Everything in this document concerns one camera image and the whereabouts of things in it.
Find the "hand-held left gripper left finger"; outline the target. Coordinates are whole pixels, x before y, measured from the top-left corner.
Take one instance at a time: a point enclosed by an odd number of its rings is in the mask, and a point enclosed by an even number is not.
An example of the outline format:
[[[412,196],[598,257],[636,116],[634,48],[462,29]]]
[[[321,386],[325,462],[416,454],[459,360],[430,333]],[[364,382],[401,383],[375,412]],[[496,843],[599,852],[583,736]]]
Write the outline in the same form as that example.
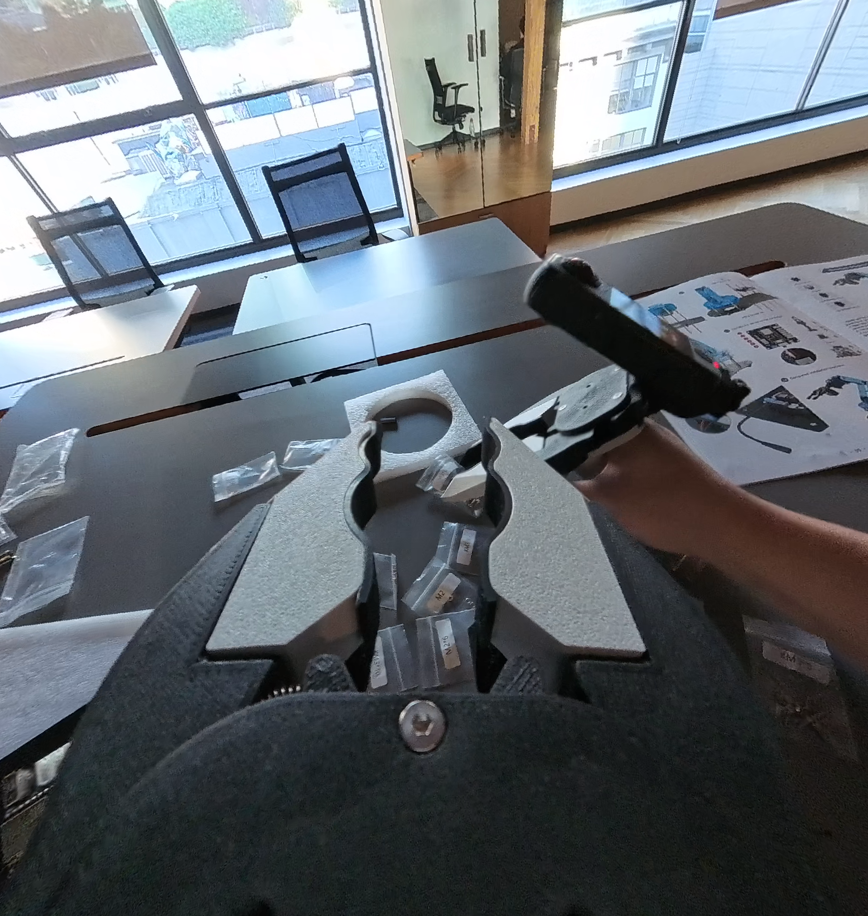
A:
[[[210,656],[305,666],[361,648],[359,608],[372,579],[364,531],[378,470],[377,425],[365,421],[272,499],[210,635]]]

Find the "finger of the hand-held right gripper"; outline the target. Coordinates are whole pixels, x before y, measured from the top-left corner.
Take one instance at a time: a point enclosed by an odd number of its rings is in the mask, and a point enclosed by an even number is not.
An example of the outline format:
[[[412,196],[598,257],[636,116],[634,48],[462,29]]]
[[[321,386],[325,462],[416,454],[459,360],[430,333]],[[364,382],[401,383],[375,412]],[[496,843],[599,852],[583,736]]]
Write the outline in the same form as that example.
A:
[[[565,409],[566,401],[565,396],[546,398],[509,420],[509,431],[522,441],[532,438],[537,441],[564,438],[565,433],[555,428],[555,422],[559,413]]]
[[[482,445],[473,445],[458,459],[460,471],[450,480],[444,491],[444,500],[450,503],[464,503],[484,495],[487,470],[482,462]]]

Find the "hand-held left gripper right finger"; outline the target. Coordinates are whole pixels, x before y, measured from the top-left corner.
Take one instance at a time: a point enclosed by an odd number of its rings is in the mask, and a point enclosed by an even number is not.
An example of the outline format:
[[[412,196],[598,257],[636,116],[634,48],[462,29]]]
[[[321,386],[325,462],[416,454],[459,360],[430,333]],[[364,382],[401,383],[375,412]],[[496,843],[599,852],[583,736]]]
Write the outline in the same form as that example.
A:
[[[506,658],[636,661],[646,645],[586,500],[504,424],[482,432],[489,641]]]

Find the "small clear screw bag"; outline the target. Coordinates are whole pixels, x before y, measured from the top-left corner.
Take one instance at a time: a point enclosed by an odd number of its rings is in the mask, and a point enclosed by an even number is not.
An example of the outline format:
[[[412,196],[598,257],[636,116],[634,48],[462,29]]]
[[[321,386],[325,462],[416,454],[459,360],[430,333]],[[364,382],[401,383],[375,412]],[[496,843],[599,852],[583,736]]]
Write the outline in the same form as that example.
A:
[[[442,498],[452,481],[464,468],[450,455],[442,454],[428,465],[417,481],[417,488],[424,493]]]

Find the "white foam square with hole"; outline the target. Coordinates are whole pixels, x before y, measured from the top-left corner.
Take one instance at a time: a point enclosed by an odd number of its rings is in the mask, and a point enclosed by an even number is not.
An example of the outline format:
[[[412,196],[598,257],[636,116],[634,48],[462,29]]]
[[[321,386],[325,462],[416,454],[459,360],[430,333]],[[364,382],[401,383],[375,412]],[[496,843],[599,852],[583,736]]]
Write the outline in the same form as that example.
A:
[[[450,426],[444,435],[425,450],[416,452],[387,452],[382,450],[376,482],[423,472],[442,455],[458,457],[481,443],[481,433],[462,398],[443,370],[423,375],[397,385],[351,398],[344,402],[350,428],[382,417],[390,407],[405,401],[427,401],[445,407],[450,412]]]

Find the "person's right forearm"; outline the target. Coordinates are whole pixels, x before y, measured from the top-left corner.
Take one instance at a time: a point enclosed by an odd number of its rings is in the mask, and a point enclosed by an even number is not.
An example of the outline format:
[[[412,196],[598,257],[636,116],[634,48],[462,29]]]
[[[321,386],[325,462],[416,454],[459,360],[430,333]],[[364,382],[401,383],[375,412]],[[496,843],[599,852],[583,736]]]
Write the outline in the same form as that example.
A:
[[[806,631],[868,671],[868,534],[783,509],[726,481],[672,433],[676,464],[665,519],[670,552],[692,556],[758,590]]]

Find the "light grey desk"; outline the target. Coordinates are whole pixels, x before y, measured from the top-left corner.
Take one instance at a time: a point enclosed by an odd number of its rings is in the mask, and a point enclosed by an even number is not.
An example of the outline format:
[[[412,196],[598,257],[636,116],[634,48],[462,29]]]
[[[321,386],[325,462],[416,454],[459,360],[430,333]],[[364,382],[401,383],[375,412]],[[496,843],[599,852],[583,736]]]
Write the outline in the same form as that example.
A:
[[[0,332],[0,418],[44,381],[173,348],[198,300],[196,286],[164,289]]]
[[[538,255],[487,218],[251,277],[233,334],[534,264]]]

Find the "person's right hand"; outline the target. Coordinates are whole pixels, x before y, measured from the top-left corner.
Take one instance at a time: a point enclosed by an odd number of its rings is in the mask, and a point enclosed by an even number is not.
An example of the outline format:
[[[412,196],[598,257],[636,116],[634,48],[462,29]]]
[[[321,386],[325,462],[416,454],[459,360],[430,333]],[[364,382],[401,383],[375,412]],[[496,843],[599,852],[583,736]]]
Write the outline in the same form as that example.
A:
[[[684,552],[693,535],[692,515],[706,468],[668,429],[654,421],[603,456],[578,492],[606,509],[638,541],[667,552]]]

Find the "cluster of labelled screw bags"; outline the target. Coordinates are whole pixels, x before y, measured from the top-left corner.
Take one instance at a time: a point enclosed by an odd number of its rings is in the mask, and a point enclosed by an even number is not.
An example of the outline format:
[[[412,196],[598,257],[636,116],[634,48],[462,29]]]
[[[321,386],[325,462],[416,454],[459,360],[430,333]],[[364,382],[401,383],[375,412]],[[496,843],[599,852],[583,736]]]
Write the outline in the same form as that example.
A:
[[[270,504],[271,502],[262,507],[264,513],[257,520],[253,533],[249,535],[248,551],[239,561],[233,583],[216,618],[216,623],[259,533],[261,524],[265,520]],[[607,525],[598,525],[599,518],[591,510],[589,511],[617,574],[634,621],[645,642],[646,656],[636,661],[580,658],[569,660],[561,665],[542,665],[535,658],[539,673],[545,677],[550,687],[561,684],[567,670],[573,666],[574,662],[580,660],[630,664],[661,660],[663,658],[662,643],[657,639],[657,632],[653,630],[652,625],[674,625],[677,628],[674,639],[676,649],[690,647],[690,636],[681,635],[681,632],[688,631],[688,625],[678,624],[676,612],[666,611],[663,607],[663,599],[652,596],[648,578],[639,581],[637,573],[625,571],[623,558],[612,555],[610,528]],[[379,622],[371,626],[370,635],[363,633],[364,642],[361,646],[372,648],[372,658],[367,663],[368,685],[371,691],[407,691],[416,687],[434,690],[451,683],[470,682],[474,680],[476,674],[484,674],[485,662],[489,658],[488,652],[491,650],[500,653],[489,641],[494,606],[487,600],[483,578],[492,533],[493,530],[480,532],[474,526],[461,525],[456,544],[458,550],[456,559],[430,562],[419,580],[405,594],[405,606],[414,621],[416,649],[408,647],[405,627],[394,623],[395,611],[379,609]],[[371,569],[371,587],[376,586],[380,594],[384,593],[385,587],[393,586],[392,576],[382,577],[377,573],[377,562],[373,554]],[[359,608],[360,622],[362,621],[361,607]],[[289,673],[300,677],[304,674],[307,664],[305,666],[286,666],[282,662],[282,665]]]

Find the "glass partition wood base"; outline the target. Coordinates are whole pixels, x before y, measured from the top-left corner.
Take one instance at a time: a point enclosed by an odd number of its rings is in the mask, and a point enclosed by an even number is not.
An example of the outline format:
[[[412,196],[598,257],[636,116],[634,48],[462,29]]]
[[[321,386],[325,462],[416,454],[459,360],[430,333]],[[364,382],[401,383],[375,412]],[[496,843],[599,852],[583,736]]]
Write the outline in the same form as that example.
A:
[[[538,256],[550,223],[548,2],[371,3],[412,228],[501,223]]]

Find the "printed instruction manual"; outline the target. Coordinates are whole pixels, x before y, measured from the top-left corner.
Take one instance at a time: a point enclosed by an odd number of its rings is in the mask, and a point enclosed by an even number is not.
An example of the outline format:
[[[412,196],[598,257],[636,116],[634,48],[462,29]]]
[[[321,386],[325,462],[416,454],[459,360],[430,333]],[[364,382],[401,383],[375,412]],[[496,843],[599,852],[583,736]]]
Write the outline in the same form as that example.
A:
[[[747,486],[868,460],[868,254],[716,273],[640,303],[750,388],[721,419],[666,414],[719,474]]]

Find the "black swivel office chair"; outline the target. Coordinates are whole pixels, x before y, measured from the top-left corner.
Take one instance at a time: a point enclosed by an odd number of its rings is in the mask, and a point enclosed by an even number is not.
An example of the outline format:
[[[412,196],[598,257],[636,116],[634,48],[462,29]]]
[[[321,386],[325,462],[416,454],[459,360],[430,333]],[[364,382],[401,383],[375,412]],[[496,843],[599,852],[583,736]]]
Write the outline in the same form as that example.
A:
[[[477,117],[474,106],[460,102],[460,92],[468,87],[467,83],[443,82],[436,59],[424,60],[428,81],[432,92],[432,119],[436,125],[448,128],[450,132],[437,144],[452,144],[458,153],[463,153],[472,135],[465,132],[466,121],[472,122]]]

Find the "black framed window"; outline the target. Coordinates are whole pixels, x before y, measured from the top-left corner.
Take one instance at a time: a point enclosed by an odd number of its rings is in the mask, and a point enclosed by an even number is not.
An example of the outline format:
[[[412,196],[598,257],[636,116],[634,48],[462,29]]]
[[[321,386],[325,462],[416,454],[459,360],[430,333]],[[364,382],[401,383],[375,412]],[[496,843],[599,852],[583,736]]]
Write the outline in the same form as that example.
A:
[[[164,276],[290,253],[264,165],[348,147],[404,215],[367,2],[128,2],[154,63],[0,98],[0,312],[63,283],[27,223],[112,198]]]
[[[868,1],[563,2],[554,176],[868,104]]]

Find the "black mesh chair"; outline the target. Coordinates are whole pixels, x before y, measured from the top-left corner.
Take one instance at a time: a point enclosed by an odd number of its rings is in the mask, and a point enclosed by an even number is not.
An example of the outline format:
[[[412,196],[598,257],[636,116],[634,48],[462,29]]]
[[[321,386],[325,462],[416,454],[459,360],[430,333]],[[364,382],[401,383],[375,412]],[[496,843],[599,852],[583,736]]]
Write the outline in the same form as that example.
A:
[[[29,216],[27,223],[82,311],[166,290],[112,198]]]
[[[332,148],[261,168],[296,261],[318,260],[327,249],[381,243],[348,148]]]

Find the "black control circuit board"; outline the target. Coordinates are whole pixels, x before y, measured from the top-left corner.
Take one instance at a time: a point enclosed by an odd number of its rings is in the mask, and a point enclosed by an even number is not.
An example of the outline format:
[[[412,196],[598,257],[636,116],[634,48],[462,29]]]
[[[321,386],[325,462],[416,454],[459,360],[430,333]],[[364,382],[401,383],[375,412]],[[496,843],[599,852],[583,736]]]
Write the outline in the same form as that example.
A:
[[[1,800],[6,819],[35,803],[54,783],[60,763],[42,759],[7,774],[1,782]]]

